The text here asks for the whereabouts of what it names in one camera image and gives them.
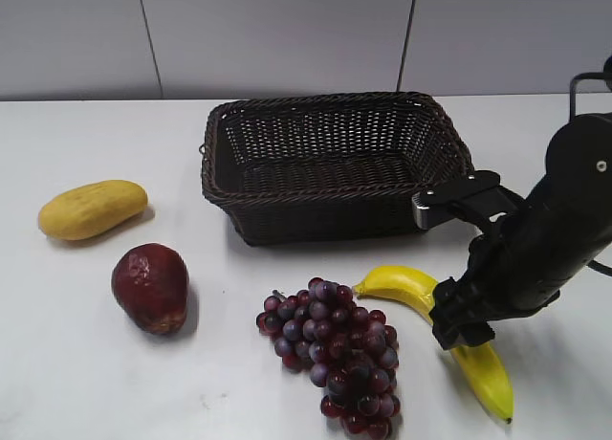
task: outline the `banana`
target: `banana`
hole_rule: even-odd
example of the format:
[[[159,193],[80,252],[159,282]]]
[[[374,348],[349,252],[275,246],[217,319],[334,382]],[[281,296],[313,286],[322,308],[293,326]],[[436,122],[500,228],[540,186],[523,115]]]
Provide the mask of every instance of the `banana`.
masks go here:
[[[405,266],[380,266],[353,290],[358,297],[393,299],[414,309],[429,324],[434,306],[433,289],[438,282],[421,271]],[[480,403],[509,423],[513,419],[514,396],[508,373],[490,344],[459,346],[450,350]]]

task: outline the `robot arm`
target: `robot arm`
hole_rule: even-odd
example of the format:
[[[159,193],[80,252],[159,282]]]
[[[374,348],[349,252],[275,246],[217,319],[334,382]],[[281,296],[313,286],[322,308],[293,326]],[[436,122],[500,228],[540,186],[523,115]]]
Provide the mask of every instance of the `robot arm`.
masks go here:
[[[535,314],[584,266],[597,269],[593,259],[612,242],[612,114],[563,126],[525,199],[477,171],[418,193],[413,213],[422,229],[459,218],[481,230],[464,274],[435,288],[430,316],[444,349],[491,340],[488,321]]]

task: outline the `white table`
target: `white table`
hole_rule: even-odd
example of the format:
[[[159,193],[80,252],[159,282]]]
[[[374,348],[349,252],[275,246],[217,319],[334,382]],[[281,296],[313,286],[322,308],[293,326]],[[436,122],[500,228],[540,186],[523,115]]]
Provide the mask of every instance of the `white table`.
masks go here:
[[[475,165],[522,194],[540,178],[546,145],[567,119],[565,96],[439,101]],[[306,374],[281,370],[259,336],[263,298],[272,289],[295,292],[313,275],[354,284],[388,263],[440,279],[463,273],[475,231],[461,223],[419,238],[246,246],[201,195],[198,146],[218,103],[0,103],[0,439],[343,439],[318,411],[321,390]],[[580,112],[611,109],[612,96],[580,96]],[[110,178],[142,184],[155,217],[72,246],[38,230],[49,199]],[[133,326],[110,291],[119,258],[152,241],[183,256],[197,296],[186,329],[169,341]],[[612,251],[601,259],[612,262]],[[609,438],[611,303],[612,279],[585,270],[536,317],[495,325],[494,345],[514,383],[506,428],[441,358],[421,319],[364,301],[399,330],[404,422],[396,438]]]

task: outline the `bunch of grapes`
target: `bunch of grapes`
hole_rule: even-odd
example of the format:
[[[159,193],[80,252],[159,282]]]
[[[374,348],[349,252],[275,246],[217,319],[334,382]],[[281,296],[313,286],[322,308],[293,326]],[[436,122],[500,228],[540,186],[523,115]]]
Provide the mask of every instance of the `bunch of grapes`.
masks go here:
[[[325,388],[323,415],[372,440],[390,434],[390,418],[400,411],[393,394],[398,342],[382,311],[368,313],[349,287],[315,277],[308,290],[266,298],[256,322],[287,368],[308,369],[313,384]]]

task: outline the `dark brown wicker basket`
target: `dark brown wicker basket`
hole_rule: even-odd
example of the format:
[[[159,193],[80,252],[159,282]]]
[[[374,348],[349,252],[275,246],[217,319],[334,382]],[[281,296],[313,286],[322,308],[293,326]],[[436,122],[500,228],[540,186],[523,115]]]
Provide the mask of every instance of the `dark brown wicker basket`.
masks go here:
[[[473,171],[420,93],[226,103],[200,151],[204,196],[250,245],[415,232],[412,194]]]

